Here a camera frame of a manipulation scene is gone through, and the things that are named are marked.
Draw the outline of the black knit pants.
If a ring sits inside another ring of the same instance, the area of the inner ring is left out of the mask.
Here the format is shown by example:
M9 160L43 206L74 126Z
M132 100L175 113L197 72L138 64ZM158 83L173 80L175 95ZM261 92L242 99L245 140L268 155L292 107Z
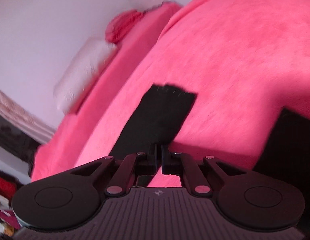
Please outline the black knit pants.
M132 153L149 153L152 144L168 145L195 99L195 94L178 87L153 85L125 124L110 155L122 160ZM253 170L301 191L305 210L297 227L310 239L310 119L283 108Z

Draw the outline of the pale pink satin pillow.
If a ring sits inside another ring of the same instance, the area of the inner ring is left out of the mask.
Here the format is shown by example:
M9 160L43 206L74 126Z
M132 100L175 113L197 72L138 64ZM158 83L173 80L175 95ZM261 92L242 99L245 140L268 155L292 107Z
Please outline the pale pink satin pillow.
M88 38L54 87L57 109L75 112L117 51L115 44L102 38Z

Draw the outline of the pink blanket on near bed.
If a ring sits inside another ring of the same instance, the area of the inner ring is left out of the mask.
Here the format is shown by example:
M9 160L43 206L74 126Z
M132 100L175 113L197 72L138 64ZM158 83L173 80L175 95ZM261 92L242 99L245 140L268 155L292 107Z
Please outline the pink blanket on near bed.
M174 148L251 168L283 107L310 118L310 0L193 0L100 118L76 165L110 153L151 85L197 94Z

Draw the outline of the red folded cloth behind pillow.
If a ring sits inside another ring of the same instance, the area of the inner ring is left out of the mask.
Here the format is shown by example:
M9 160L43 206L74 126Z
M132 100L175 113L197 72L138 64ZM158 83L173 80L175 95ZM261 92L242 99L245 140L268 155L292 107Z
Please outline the red folded cloth behind pillow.
M118 44L139 23L145 15L144 11L128 10L114 17L105 30L105 40Z

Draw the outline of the hanging clothes on rack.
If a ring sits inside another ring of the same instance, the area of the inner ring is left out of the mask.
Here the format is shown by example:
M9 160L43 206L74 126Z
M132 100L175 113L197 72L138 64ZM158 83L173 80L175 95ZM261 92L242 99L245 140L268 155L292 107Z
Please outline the hanging clothes on rack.
M11 239L20 230L20 224L12 211L12 198L20 183L11 175L0 171L0 238Z

